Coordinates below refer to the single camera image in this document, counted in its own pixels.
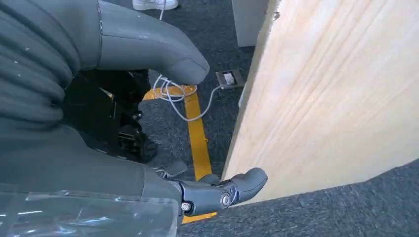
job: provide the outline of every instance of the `white shoe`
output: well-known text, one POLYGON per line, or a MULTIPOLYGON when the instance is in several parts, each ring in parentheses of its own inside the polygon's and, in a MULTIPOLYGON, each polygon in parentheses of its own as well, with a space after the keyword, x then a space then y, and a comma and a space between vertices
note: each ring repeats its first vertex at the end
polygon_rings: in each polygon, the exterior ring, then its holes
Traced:
MULTIPOLYGON (((135 10, 143 11, 148 9, 163 10, 165 0, 132 0, 132 5, 135 10)), ((165 10, 177 8, 179 0, 166 0, 165 10)))

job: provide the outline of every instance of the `gray robot arm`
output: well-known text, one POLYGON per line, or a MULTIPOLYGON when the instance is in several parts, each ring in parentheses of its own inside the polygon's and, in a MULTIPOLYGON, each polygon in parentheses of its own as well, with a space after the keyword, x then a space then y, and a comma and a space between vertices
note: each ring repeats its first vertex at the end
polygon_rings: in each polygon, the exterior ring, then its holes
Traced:
MULTIPOLYGON (((104 1, 30 0, 71 40, 81 69, 153 69, 178 84, 199 84, 210 67, 178 28, 104 1)), ((25 8, 26 1, 16 3, 25 8)), ((28 12, 28 17, 36 13, 28 12)))
POLYGON ((0 183, 19 192, 168 198, 180 216, 248 200, 265 184, 258 169, 212 185, 165 180, 88 148, 60 123, 64 88, 82 69, 153 68, 177 83, 201 82, 208 64, 178 29, 94 0, 0 0, 0 29, 0 183))

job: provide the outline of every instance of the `yellow floor marking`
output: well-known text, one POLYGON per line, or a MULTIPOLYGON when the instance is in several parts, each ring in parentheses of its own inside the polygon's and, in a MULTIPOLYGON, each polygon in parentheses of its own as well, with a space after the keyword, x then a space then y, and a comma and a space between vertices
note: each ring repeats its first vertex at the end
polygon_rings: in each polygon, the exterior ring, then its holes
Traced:
MULTIPOLYGON (((182 88, 185 90, 186 93, 190 93, 190 92, 194 91, 195 86, 193 86, 193 85, 183 85, 182 88)), ((160 96, 162 95, 162 93, 160 91, 160 88, 156 88, 156 93, 160 96)), ((169 93, 171 95, 181 95, 182 91, 179 88, 177 88, 176 86, 170 86, 169 87, 169 93)), ((153 100, 153 99, 157 99, 153 90, 150 90, 149 92, 147 92, 145 94, 144 98, 143 98, 143 100, 153 100)))
MULTIPOLYGON (((182 86, 186 93, 192 92, 195 87, 194 86, 182 86)), ((161 95, 160 88, 156 88, 156 93, 161 95)), ((169 93, 171 95, 181 95, 182 91, 175 87, 169 87, 169 93)), ((143 100, 152 100, 157 99, 153 90, 147 92, 144 96, 143 100)), ((195 118, 201 114, 201 108, 199 106, 198 95, 196 93, 185 97, 185 110, 186 110, 186 117, 188 119, 195 118)), ((189 138, 191 141, 191 150, 192 150, 192 159, 194 162, 194 171, 195 171, 195 178, 196 180, 201 179, 207 174, 211 174, 211 162, 210 156, 208 155, 208 146, 207 146, 207 138, 205 137, 204 132, 204 124, 202 123, 202 119, 198 119, 196 121, 188 122, 188 129, 189 129, 189 138)), ((183 218, 182 224, 191 223, 195 221, 204 220, 207 218, 211 218, 216 216, 217 213, 210 213, 201 216, 185 216, 183 218)))

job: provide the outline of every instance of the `transparent plastic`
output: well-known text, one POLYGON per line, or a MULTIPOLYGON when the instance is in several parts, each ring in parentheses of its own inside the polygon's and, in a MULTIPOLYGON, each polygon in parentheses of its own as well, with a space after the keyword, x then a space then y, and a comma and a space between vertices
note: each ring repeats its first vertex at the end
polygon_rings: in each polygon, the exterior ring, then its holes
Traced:
POLYGON ((172 199, 0 188, 0 236, 176 237, 177 218, 172 199))

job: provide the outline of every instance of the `wooden board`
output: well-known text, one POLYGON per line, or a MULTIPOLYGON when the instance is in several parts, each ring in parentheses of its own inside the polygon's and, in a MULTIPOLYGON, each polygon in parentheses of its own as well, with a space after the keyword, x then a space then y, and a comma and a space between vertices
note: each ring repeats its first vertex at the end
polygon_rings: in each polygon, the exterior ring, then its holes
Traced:
POLYGON ((263 168, 252 202, 371 179, 419 158, 418 101, 419 1, 271 0, 224 178, 263 168))

